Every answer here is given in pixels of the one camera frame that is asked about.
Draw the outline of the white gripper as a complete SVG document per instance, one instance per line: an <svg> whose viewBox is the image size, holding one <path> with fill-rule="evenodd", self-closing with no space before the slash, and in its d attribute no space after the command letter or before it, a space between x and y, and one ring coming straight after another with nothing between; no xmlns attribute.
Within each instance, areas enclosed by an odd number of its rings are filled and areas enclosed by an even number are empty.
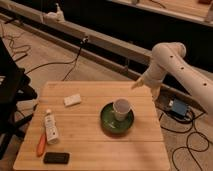
<svg viewBox="0 0 213 171"><path fill-rule="evenodd" d="M137 87L141 87L143 85L146 85L148 87L153 87L154 83L153 80L151 79L151 77L147 74L143 74L141 76L141 80L137 80L132 86L131 89L135 89Z"/></svg>

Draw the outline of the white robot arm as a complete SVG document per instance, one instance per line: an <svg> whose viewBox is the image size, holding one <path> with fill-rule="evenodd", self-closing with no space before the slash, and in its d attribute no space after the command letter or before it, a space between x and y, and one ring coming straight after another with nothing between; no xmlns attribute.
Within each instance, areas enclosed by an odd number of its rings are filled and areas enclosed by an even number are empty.
<svg viewBox="0 0 213 171"><path fill-rule="evenodd" d="M183 60L185 55L186 48L180 42L156 44L152 48L148 69L132 85L132 89L146 85L156 100L166 74L170 73L208 114L213 114L213 81L188 65Z"/></svg>

